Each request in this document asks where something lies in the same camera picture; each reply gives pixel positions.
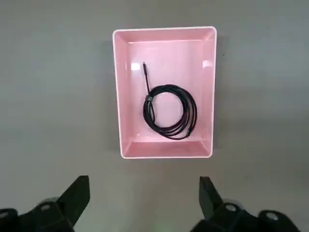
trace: coiled cable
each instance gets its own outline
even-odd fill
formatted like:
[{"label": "coiled cable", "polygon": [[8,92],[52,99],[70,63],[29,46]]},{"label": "coiled cable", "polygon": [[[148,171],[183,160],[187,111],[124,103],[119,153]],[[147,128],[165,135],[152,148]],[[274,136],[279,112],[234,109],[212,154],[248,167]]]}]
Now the coiled cable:
[{"label": "coiled cable", "polygon": [[[143,69],[148,91],[148,95],[146,96],[143,106],[143,116],[145,122],[152,130],[166,138],[172,140],[181,140],[189,137],[197,123],[197,105],[191,94],[187,90],[176,85],[156,86],[150,91],[145,63],[143,63]],[[170,127],[160,127],[155,123],[155,110],[153,106],[153,99],[156,95],[166,92],[172,93],[180,99],[183,105],[183,115],[180,120],[174,125]],[[181,137],[177,137],[177,135],[183,132],[186,128],[187,133]]]}]

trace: pink plastic bin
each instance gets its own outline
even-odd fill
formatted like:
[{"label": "pink plastic bin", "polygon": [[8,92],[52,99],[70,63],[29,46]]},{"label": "pink plastic bin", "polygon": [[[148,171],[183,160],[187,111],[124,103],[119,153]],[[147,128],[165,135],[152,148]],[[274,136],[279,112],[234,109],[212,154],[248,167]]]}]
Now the pink plastic bin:
[{"label": "pink plastic bin", "polygon": [[[113,33],[121,155],[125,159],[208,158],[212,155],[217,31],[214,27],[127,29]],[[190,137],[174,141],[152,131],[143,118],[147,87],[174,84],[191,93],[197,124]],[[169,93],[154,99],[156,124],[172,125],[182,115]]]}]

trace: gray floor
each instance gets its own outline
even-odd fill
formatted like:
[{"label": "gray floor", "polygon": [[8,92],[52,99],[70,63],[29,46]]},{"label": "gray floor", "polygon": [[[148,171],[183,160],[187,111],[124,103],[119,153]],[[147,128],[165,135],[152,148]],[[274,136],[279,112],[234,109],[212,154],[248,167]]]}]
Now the gray floor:
[{"label": "gray floor", "polygon": [[[78,232],[186,232],[198,177],[309,230],[309,2],[1,0],[1,207],[21,213],[88,174]],[[218,29],[211,159],[119,154],[112,32]]]}]

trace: gray surface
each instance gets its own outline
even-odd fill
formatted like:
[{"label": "gray surface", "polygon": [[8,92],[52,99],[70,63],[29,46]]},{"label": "gray surface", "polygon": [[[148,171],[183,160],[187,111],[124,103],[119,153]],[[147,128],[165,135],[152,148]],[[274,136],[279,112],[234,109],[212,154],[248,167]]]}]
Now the gray surface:
[{"label": "gray surface", "polygon": [[[308,7],[1,0],[0,206],[25,212],[88,174],[78,232],[186,232],[209,175],[249,212],[281,210],[309,230]],[[203,25],[219,32],[213,157],[122,159],[113,30]]]}]

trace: black cable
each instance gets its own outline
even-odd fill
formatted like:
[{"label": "black cable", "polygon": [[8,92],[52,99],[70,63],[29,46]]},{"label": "black cable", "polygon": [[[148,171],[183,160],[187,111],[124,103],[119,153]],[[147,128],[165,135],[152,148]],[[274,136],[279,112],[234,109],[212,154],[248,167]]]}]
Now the black cable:
[{"label": "black cable", "polygon": [[[149,83],[148,83],[148,76],[147,76],[147,69],[146,69],[145,63],[143,63],[143,69],[144,69],[144,74],[145,74],[145,79],[146,79],[147,90],[148,90],[148,95],[146,96],[144,106],[143,106],[143,116],[148,126],[151,129],[153,129],[155,132],[169,139],[181,140],[181,139],[189,137],[197,123],[197,105],[193,97],[191,96],[191,94],[187,90],[179,86],[176,86],[176,85],[157,86],[150,91]],[[160,127],[156,125],[155,111],[154,111],[154,106],[152,103],[156,95],[160,93],[165,93],[165,92],[176,95],[180,99],[183,105],[183,115],[181,119],[176,124],[170,127]],[[183,132],[185,128],[188,128],[185,136],[174,137],[180,134],[181,132]]]}]

